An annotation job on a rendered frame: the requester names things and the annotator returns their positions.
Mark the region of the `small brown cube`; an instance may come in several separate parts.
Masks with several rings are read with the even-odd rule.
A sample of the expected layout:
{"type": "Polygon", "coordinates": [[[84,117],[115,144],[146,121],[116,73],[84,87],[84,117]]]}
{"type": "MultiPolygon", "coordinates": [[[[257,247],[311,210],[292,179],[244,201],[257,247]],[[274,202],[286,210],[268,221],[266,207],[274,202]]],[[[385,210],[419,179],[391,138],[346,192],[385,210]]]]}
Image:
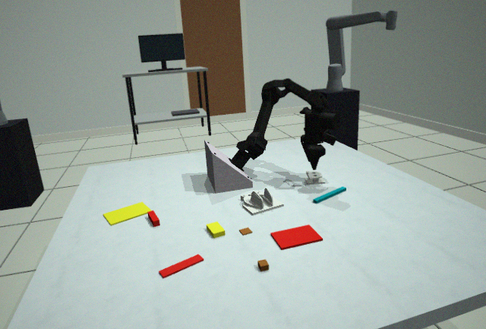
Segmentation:
{"type": "Polygon", "coordinates": [[[260,271],[269,270],[269,264],[267,263],[266,259],[258,261],[258,267],[260,271]]]}

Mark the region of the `yellow rectangular block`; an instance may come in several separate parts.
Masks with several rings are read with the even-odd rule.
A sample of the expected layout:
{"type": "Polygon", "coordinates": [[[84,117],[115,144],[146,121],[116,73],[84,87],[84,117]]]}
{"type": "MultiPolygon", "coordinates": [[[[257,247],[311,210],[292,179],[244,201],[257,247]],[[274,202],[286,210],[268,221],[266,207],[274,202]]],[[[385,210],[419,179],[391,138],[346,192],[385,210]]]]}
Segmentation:
{"type": "Polygon", "coordinates": [[[217,222],[207,224],[206,226],[213,238],[225,235],[225,230],[217,222]]]}

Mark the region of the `yellow flat plate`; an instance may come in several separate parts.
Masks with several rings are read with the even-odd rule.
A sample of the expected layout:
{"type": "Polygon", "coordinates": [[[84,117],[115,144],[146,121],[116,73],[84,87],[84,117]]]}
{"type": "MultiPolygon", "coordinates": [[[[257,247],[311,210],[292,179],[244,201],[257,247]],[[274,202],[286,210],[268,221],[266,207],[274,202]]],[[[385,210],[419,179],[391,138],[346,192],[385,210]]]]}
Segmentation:
{"type": "Polygon", "coordinates": [[[148,211],[151,211],[151,209],[145,203],[140,202],[132,204],[128,207],[123,207],[121,209],[108,212],[106,214],[103,214],[103,216],[107,219],[109,225],[113,226],[115,224],[133,219],[135,217],[148,214],[148,211]]]}

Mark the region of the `small red block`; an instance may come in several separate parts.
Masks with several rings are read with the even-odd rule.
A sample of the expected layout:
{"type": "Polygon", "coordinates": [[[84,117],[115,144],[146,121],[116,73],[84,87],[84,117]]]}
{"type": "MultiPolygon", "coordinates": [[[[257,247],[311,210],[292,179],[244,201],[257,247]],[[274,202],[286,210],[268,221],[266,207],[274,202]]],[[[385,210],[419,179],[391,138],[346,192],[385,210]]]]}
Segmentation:
{"type": "Polygon", "coordinates": [[[160,222],[159,222],[159,218],[158,216],[155,214],[154,210],[151,210],[151,211],[148,211],[148,217],[151,221],[151,223],[153,224],[153,226],[160,226],[160,222]]]}

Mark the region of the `red flat plate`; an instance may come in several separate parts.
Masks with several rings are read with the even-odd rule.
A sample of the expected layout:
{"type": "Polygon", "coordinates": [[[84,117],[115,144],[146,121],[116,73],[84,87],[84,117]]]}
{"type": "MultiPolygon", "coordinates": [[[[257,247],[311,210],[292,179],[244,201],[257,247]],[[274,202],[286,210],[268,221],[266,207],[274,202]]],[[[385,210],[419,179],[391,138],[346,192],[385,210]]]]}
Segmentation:
{"type": "Polygon", "coordinates": [[[309,224],[276,231],[270,235],[282,250],[323,241],[323,238],[309,224]]]}

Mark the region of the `teal rectangular bar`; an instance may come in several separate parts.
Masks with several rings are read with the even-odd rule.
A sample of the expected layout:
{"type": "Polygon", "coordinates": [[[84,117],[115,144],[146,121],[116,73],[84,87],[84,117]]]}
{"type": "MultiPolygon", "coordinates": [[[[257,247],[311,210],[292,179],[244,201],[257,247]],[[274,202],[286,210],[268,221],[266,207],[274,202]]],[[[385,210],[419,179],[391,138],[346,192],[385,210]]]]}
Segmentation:
{"type": "Polygon", "coordinates": [[[338,188],[338,189],[336,189],[334,191],[331,191],[331,192],[329,192],[329,193],[327,193],[325,195],[320,196],[319,198],[315,198],[314,199],[314,203],[315,204],[318,204],[318,203],[320,203],[322,201],[325,201],[326,199],[329,199],[329,198],[331,198],[333,196],[336,196],[336,195],[338,195],[340,193],[343,193],[344,191],[346,191],[346,188],[344,188],[344,187],[338,188]]]}

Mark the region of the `red flat bar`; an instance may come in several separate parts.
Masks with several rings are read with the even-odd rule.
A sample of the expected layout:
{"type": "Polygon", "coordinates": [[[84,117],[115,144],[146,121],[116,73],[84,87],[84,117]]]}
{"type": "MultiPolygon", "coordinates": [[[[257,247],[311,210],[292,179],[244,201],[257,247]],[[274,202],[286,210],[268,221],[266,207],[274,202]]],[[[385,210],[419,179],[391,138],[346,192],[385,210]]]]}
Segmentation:
{"type": "Polygon", "coordinates": [[[180,261],[178,262],[177,264],[173,264],[172,266],[169,266],[165,269],[162,269],[159,271],[161,277],[164,279],[168,276],[171,276],[181,270],[184,270],[185,268],[187,267],[190,267],[194,264],[199,264],[200,262],[202,262],[203,259],[200,255],[195,255],[194,257],[192,258],[189,258],[185,261],[180,261]]]}

